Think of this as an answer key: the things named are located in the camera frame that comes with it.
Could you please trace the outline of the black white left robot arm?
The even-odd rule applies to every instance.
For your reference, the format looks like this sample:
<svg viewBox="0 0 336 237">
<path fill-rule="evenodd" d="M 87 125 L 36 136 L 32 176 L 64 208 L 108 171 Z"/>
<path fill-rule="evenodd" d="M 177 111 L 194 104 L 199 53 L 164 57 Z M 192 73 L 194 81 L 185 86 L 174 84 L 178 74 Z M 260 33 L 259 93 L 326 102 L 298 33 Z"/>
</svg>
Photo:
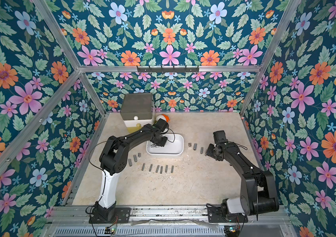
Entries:
<svg viewBox="0 0 336 237">
<path fill-rule="evenodd" d="M 111 136 L 99 156 L 102 179 L 99 198 L 89 213 L 90 223 L 110 223 L 116 220 L 116 188 L 119 174 L 128 163 L 128 154 L 136 146 L 150 141 L 164 147 L 168 138 L 169 123 L 159 119 L 154 124 L 146 124 L 139 130 L 120 137 Z"/>
</svg>

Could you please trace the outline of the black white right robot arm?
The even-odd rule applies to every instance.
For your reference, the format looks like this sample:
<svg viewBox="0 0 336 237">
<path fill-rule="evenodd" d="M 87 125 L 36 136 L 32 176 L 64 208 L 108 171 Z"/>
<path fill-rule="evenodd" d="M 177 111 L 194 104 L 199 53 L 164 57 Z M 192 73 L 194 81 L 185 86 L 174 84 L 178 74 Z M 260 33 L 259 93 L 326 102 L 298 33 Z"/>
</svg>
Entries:
<svg viewBox="0 0 336 237">
<path fill-rule="evenodd" d="M 223 130 L 213 133 L 206 155 L 216 161 L 227 161 L 241 179 L 240 197 L 224 199 L 220 205 L 222 218 L 230 222 L 237 214 L 247 216 L 277 212 L 279 199 L 273 174 L 255 166 L 240 150 L 244 146 L 228 141 Z"/>
</svg>

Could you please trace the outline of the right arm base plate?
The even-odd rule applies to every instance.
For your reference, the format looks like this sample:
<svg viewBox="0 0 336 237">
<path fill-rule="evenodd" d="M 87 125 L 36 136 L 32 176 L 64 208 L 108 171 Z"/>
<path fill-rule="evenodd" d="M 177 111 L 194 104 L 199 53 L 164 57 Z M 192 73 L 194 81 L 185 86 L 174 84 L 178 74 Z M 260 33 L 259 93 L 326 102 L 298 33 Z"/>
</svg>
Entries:
<svg viewBox="0 0 336 237">
<path fill-rule="evenodd" d="M 226 204 L 206 204 L 208 221 L 210 223 L 247 223 L 248 217 L 244 213 L 231 213 Z"/>
</svg>

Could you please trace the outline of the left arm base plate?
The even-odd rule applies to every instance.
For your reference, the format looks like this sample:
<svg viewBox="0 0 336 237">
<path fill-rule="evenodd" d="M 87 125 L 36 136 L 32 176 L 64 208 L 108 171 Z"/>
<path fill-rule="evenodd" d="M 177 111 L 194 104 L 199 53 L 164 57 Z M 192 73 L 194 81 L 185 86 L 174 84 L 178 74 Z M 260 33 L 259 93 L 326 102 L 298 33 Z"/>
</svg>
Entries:
<svg viewBox="0 0 336 237">
<path fill-rule="evenodd" d="M 95 206 L 90 212 L 91 224 L 123 224 L 128 223 L 131 209 L 127 207 L 112 207 L 109 209 Z"/>
</svg>

